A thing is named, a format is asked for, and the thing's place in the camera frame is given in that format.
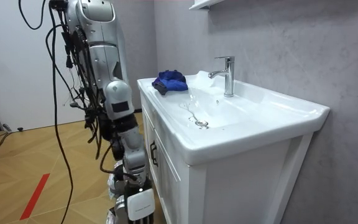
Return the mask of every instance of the red floor line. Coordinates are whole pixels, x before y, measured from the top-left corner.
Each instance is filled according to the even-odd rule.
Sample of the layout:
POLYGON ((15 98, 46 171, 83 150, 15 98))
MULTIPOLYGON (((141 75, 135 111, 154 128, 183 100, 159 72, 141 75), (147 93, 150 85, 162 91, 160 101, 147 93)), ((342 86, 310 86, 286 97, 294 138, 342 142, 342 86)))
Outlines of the red floor line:
POLYGON ((20 220, 30 217, 30 215, 35 207, 35 204, 37 203, 38 198, 40 197, 41 192, 44 189, 45 184, 47 183, 48 177, 49 177, 49 174, 44 174, 41 177, 41 180, 38 183, 37 188, 35 188, 34 193, 32 194, 26 208, 24 209, 22 216, 20 217, 20 220))

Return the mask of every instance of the sink countertop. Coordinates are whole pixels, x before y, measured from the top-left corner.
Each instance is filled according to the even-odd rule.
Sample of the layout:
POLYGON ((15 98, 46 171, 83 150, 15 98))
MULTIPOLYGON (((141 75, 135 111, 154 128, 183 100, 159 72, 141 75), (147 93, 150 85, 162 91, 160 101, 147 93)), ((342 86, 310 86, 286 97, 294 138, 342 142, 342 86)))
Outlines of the sink countertop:
POLYGON ((155 78, 137 82, 184 148, 181 154, 189 165, 315 132, 329 113, 327 106, 237 80, 235 95, 226 98, 224 77, 210 79, 204 71, 185 77, 188 91, 165 96, 152 86, 155 78), (208 125, 198 126, 196 121, 208 125))

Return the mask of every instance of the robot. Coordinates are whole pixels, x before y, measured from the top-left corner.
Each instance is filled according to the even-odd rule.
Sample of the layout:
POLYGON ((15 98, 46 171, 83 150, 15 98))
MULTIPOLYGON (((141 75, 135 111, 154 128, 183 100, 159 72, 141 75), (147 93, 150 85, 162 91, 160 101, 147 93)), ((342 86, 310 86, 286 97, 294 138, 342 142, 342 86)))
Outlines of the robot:
POLYGON ((134 116, 124 37, 116 10, 108 0, 50 0, 49 6, 51 14, 54 9, 60 18, 67 67, 76 65, 84 86, 77 92, 83 106, 75 102, 70 106, 85 111, 86 127, 94 130, 96 121, 100 136, 111 143, 118 161, 114 170, 103 169, 108 150, 100 167, 112 174, 110 191, 116 198, 111 209, 113 223, 153 224, 155 202, 149 160, 134 116))

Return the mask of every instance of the blue towel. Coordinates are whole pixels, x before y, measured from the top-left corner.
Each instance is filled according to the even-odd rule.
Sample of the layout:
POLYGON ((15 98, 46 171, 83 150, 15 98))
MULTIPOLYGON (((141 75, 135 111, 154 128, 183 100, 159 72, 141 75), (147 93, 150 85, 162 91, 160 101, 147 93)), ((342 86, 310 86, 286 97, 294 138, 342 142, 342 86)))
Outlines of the blue towel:
POLYGON ((168 91, 188 90, 186 78, 176 70, 160 72, 152 85, 161 95, 165 95, 168 91))

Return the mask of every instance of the wooden floor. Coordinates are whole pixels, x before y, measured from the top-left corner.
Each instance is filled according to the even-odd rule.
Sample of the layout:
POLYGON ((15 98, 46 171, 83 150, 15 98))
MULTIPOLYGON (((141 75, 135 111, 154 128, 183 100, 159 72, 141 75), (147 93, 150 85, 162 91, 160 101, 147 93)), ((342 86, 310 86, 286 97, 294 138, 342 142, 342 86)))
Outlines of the wooden floor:
MULTIPOLYGON (((136 114, 143 134, 142 114, 136 114)), ((60 137, 71 166, 74 192, 66 224, 104 224, 114 199, 108 196, 108 174, 99 170, 95 142, 87 143, 90 130, 84 122, 59 126, 60 137)), ((105 141, 102 151, 107 149, 105 141)), ((113 167, 108 154, 104 166, 113 167)), ((67 168, 53 127, 34 129, 8 136, 0 148, 0 224, 59 224, 70 191, 67 168), (30 218, 20 220, 44 174, 50 174, 30 218)), ((155 223, 164 224, 160 201, 155 193, 155 223)))

